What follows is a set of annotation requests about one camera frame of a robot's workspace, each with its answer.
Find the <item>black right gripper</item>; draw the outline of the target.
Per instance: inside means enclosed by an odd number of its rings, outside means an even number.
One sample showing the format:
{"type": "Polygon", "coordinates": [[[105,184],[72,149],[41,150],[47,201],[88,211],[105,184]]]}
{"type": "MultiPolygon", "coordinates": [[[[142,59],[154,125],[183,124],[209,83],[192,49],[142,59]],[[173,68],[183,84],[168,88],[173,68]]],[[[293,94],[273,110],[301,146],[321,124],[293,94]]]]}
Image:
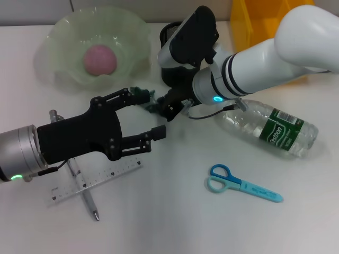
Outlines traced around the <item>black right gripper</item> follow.
{"type": "Polygon", "coordinates": [[[191,101],[192,106],[198,104],[192,87],[171,88],[165,96],[157,99],[158,105],[162,106],[162,112],[167,122],[172,121],[179,114],[184,107],[184,101],[191,101]]]}

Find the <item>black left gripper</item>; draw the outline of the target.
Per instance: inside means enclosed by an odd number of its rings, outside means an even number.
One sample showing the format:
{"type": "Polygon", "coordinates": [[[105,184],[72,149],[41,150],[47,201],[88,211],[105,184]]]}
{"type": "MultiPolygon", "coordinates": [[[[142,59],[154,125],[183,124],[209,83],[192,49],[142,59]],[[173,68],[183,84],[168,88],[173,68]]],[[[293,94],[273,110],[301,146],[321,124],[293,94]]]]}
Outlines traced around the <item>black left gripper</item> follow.
{"type": "Polygon", "coordinates": [[[55,164],[101,152],[111,161],[121,157],[151,152],[151,141],[166,138],[166,126],[122,138],[117,110],[150,102],[148,90],[133,94],[127,88],[91,100],[82,115],[37,128],[40,150],[48,164],[55,164]]]}

